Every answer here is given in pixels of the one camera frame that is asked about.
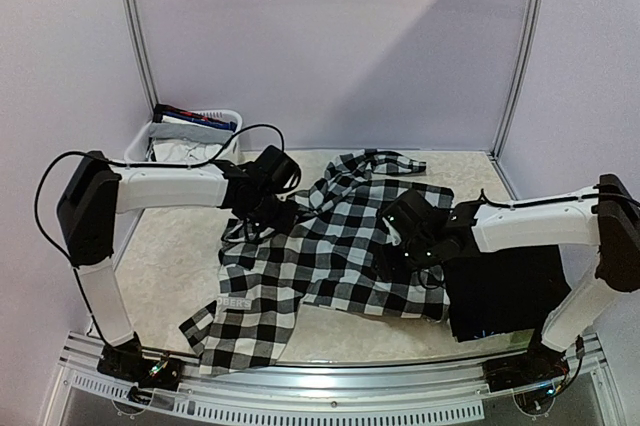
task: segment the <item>white laundry basket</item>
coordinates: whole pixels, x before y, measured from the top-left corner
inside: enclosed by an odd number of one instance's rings
[[[221,121],[230,122],[233,121],[238,126],[236,131],[242,129],[242,116],[228,109],[212,109],[208,111],[194,111],[195,113],[206,116],[207,118],[219,119]],[[147,161],[147,150],[149,148],[149,127],[151,121],[145,124],[138,132],[133,142],[129,145],[124,152],[124,160],[127,163],[143,163]],[[227,146],[218,159],[226,159],[232,163],[238,163],[240,161],[240,148],[238,147],[238,138],[233,138],[233,141]],[[179,164],[175,162],[168,162],[167,164]]]

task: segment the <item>gray folded cloth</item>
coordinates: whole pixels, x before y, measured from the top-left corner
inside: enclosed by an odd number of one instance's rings
[[[224,144],[233,131],[195,124],[151,123],[149,137],[153,139],[183,139],[202,144]]]

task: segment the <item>beige floor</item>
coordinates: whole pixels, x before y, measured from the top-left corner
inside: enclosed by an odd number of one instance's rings
[[[337,151],[289,153],[310,186]],[[484,153],[406,152],[427,161],[412,181],[447,186],[456,201],[508,199]],[[147,346],[191,352],[178,325],[218,296],[217,252],[230,213],[205,208],[145,211],[118,267],[117,277],[134,328]],[[424,320],[376,318],[303,305],[281,362],[410,361],[490,353],[513,347],[522,336],[502,335],[457,343],[449,326]]]

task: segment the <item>black and white checkered shirt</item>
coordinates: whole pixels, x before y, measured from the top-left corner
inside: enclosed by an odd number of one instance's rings
[[[447,188],[374,179],[373,174],[425,170],[424,162],[393,152],[342,155],[311,189],[290,196],[300,216],[289,235],[249,243],[238,221],[231,220],[220,251],[221,298],[180,326],[201,356],[200,372],[218,375],[274,364],[291,337],[301,302],[377,316],[441,319],[448,301],[442,288],[425,289],[415,275],[407,283],[382,282],[373,253],[391,242],[378,211],[407,189],[440,208],[451,207],[453,200]],[[426,280],[427,286],[441,284],[442,271],[431,270]]]

